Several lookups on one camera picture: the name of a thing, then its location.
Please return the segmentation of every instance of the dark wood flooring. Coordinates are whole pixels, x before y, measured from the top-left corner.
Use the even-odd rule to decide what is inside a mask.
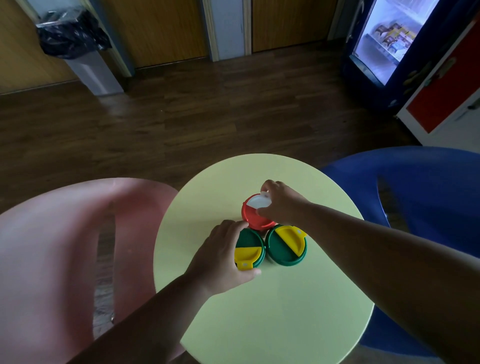
[[[180,189],[222,159],[276,153],[320,168],[416,144],[349,95],[338,46],[309,44],[140,70],[126,94],[79,82],[0,97],[0,211],[76,182],[136,177]]]

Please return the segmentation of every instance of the yellow lid section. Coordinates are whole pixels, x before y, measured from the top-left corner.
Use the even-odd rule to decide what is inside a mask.
[[[253,269],[253,264],[262,254],[261,246],[249,248],[235,248],[234,259],[239,270]]]
[[[303,254],[305,250],[306,233],[295,226],[280,226],[275,229],[275,232],[297,256]]]

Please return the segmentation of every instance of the wooden wall panel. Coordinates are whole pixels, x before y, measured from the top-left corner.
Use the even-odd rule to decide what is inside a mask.
[[[103,0],[136,67],[208,54],[197,0]]]
[[[252,0],[253,51],[326,39],[336,0]]]
[[[35,26],[15,0],[1,2],[0,93],[69,81],[76,75],[63,60],[45,55]]]

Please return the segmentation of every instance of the left hand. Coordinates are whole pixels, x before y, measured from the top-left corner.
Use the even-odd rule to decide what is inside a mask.
[[[185,275],[197,279],[210,295],[226,292],[261,274],[261,270],[238,270],[234,261],[235,246],[245,221],[224,220],[213,228],[198,249]]]

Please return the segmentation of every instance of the round table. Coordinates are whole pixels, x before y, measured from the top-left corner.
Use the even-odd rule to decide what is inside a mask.
[[[361,218],[347,194],[319,170],[288,157],[247,154],[225,159],[192,178],[174,198],[158,230],[157,291],[181,275],[224,219],[267,179],[283,181],[312,202]],[[339,363],[357,344],[373,303],[307,237],[293,267],[267,259],[253,281],[209,299],[181,341],[202,364]]]

